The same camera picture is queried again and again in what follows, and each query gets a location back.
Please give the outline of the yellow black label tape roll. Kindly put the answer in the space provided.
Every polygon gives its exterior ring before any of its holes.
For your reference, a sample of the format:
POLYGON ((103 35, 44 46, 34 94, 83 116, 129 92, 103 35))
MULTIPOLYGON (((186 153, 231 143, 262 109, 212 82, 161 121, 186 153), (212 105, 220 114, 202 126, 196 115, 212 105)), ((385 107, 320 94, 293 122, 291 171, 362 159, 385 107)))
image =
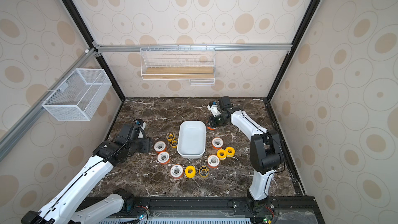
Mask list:
POLYGON ((170 146, 172 148, 177 148, 178 147, 178 140, 177 139, 173 139, 173 140, 169 141, 169 143, 170 143, 170 146))
POLYGON ((169 142, 173 141, 173 140, 175 139, 175 134, 174 134, 174 133, 168 133, 168 134, 166 135, 166 139, 167 139, 169 142))
POLYGON ((200 175, 201 177, 203 177, 203 178, 208 177, 209 172, 210 172, 210 171, 209 171, 209 168, 206 167, 206 166, 202 166, 202 167, 200 167, 200 169, 199 169, 199 175, 200 175))

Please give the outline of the white plastic storage box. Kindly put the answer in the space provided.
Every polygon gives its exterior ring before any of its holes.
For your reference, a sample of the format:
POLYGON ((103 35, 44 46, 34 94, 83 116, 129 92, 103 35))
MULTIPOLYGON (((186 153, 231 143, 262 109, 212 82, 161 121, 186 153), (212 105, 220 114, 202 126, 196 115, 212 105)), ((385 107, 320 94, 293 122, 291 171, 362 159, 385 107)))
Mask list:
POLYGON ((177 152, 186 159, 199 159, 206 149, 206 125, 201 121, 184 121, 180 125, 177 152))

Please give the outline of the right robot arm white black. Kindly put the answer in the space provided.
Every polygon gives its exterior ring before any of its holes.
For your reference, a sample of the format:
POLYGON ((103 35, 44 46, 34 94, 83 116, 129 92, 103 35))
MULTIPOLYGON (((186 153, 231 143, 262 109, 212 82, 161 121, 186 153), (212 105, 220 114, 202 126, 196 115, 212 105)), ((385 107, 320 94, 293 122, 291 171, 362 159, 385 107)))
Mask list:
POLYGON ((232 124, 249 139, 249 158, 255 170, 249 188, 250 197, 253 201, 265 200, 275 174, 285 162, 280 134, 260 126, 243 109, 234 106, 228 96, 211 101, 207 109, 211 112, 206 124, 209 129, 232 124))

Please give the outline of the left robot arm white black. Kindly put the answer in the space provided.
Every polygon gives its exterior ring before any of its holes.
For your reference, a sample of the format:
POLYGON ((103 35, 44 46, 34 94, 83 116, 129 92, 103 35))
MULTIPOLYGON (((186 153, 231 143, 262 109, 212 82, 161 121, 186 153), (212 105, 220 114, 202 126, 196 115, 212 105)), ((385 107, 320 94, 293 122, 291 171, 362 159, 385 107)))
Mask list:
POLYGON ((82 210, 79 206, 92 189, 116 165, 135 153, 148 153, 151 138, 145 133, 146 123, 139 119, 125 124, 116 140, 102 142, 80 172, 39 211, 28 211, 23 224, 95 224, 117 212, 132 213, 133 195, 118 189, 105 199, 82 210))

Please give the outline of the aluminium rail back wall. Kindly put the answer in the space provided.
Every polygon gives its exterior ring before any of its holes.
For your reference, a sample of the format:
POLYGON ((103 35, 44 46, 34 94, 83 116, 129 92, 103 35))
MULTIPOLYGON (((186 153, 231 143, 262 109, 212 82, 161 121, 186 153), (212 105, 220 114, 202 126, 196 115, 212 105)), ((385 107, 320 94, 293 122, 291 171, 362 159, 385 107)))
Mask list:
POLYGON ((274 44, 189 44, 189 45, 99 45, 94 47, 104 52, 140 52, 140 51, 268 51, 285 50, 292 48, 289 43, 274 44))

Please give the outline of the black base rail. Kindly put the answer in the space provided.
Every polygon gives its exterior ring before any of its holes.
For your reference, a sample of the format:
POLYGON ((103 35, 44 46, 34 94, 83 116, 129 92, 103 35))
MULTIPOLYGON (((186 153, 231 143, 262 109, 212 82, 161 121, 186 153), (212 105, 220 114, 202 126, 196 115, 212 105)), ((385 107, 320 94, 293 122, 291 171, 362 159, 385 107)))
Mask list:
POLYGON ((101 223, 119 224, 144 214, 142 224, 323 224, 314 197, 132 197, 101 223))

